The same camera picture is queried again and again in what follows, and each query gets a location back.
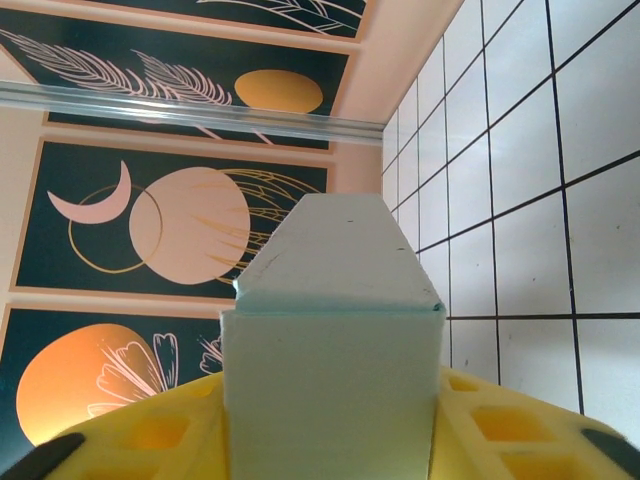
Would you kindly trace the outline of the aluminium corner post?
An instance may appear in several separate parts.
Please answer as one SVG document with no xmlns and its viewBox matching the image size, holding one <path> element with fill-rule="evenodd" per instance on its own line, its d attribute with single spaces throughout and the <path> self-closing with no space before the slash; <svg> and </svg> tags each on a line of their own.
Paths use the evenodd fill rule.
<svg viewBox="0 0 640 480">
<path fill-rule="evenodd" d="M 384 126 L 335 117 L 141 98 L 0 80 L 0 105 L 61 114 L 150 121 L 236 132 L 380 146 Z"/>
</svg>

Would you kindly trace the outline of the light blue cloth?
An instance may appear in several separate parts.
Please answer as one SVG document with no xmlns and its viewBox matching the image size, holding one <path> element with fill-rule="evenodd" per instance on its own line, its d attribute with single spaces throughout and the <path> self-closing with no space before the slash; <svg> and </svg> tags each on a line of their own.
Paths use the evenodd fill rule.
<svg viewBox="0 0 640 480">
<path fill-rule="evenodd" d="M 382 198 L 306 195 L 235 288 L 231 480 L 426 480 L 446 309 Z"/>
</svg>

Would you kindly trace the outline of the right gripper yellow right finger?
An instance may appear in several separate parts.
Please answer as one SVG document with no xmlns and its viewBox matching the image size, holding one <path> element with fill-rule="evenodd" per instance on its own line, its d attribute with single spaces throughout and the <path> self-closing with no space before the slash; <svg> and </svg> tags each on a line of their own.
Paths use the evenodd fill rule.
<svg viewBox="0 0 640 480">
<path fill-rule="evenodd" d="M 590 417 L 443 367 L 429 480 L 640 480 L 640 449 Z"/>
</svg>

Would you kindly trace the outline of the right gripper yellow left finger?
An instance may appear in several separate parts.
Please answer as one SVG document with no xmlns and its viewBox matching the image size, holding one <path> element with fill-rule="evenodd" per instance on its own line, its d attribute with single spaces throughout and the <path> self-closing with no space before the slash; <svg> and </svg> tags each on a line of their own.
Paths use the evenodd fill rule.
<svg viewBox="0 0 640 480">
<path fill-rule="evenodd" d="M 0 480 L 231 480 L 223 374 L 74 425 Z"/>
</svg>

